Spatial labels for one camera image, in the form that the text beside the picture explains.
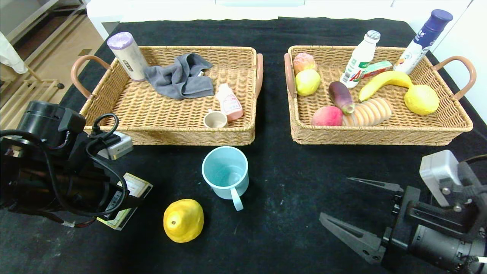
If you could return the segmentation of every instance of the purple bottle cap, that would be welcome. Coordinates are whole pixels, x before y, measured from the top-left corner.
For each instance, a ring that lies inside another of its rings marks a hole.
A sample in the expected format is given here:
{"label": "purple bottle cap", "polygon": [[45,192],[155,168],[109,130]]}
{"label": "purple bottle cap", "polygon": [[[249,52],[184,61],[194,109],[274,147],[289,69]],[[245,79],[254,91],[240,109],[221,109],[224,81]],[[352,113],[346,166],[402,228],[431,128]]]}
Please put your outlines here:
{"label": "purple bottle cap", "polygon": [[133,36],[130,32],[119,32],[112,37],[108,38],[107,45],[111,49],[121,50],[133,43]]}
{"label": "purple bottle cap", "polygon": [[436,9],[431,12],[431,16],[428,21],[426,21],[425,27],[432,31],[442,32],[451,20],[453,20],[453,15],[451,15],[451,13],[446,10]]}

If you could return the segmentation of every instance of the blue bottle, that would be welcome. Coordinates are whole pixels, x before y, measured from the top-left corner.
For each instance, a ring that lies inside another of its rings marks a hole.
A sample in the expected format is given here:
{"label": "blue bottle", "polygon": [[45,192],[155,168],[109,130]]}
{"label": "blue bottle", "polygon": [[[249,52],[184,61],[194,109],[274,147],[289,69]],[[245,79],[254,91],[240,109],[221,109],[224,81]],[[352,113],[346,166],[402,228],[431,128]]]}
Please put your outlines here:
{"label": "blue bottle", "polygon": [[451,20],[453,20],[453,15],[448,11],[433,10],[428,21],[399,57],[393,70],[410,74]]}

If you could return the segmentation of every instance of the pink bottle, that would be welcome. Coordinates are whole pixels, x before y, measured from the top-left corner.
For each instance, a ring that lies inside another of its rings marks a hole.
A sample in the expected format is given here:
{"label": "pink bottle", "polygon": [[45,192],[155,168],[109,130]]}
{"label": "pink bottle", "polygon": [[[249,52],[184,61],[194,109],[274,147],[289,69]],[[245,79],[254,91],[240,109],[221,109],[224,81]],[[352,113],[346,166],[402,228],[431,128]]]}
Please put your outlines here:
{"label": "pink bottle", "polygon": [[229,121],[236,120],[244,115],[242,105],[228,84],[220,85],[215,97],[220,101],[220,111],[225,113]]}

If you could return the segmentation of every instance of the gray towel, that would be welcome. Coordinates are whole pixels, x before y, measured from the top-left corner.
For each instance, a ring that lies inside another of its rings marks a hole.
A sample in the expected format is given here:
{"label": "gray towel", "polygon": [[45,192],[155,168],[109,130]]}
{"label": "gray towel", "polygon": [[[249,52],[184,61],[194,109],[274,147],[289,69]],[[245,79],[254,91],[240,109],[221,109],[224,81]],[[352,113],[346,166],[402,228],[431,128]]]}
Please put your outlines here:
{"label": "gray towel", "polygon": [[181,100],[213,95],[213,84],[208,76],[198,74],[213,65],[196,53],[174,58],[174,64],[144,68],[146,80],[165,96]]}

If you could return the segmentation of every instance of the black tablecloth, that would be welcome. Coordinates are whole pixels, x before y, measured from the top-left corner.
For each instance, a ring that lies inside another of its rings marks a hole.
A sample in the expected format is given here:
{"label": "black tablecloth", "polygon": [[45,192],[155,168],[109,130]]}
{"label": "black tablecloth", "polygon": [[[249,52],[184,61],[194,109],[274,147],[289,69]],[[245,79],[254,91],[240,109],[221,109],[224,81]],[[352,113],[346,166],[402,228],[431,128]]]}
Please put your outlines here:
{"label": "black tablecloth", "polygon": [[[347,181],[347,176],[412,185],[423,191],[421,157],[450,149],[458,159],[487,153],[487,129],[465,100],[474,122],[445,147],[373,145],[299,145],[292,141],[283,55],[296,44],[357,45],[369,29],[379,31],[379,46],[408,45],[413,30],[404,22],[291,19],[197,20],[122,23],[139,45],[251,46],[264,55],[264,81],[257,104],[256,139],[240,149],[249,162],[250,185],[244,210],[211,191],[201,163],[213,147],[137,146],[111,163],[154,185],[123,231],[95,223],[70,229],[41,217],[2,211],[1,265],[5,273],[374,273],[318,221],[320,212],[382,236],[390,225],[390,194]],[[107,62],[113,54],[102,45],[96,53]],[[104,69],[88,64],[81,82],[93,90]],[[442,72],[450,88],[458,88]],[[71,87],[62,105],[79,110],[84,97]],[[197,200],[205,212],[202,234],[177,244],[162,228],[165,208],[176,200]],[[405,257],[405,274],[442,273]]]}

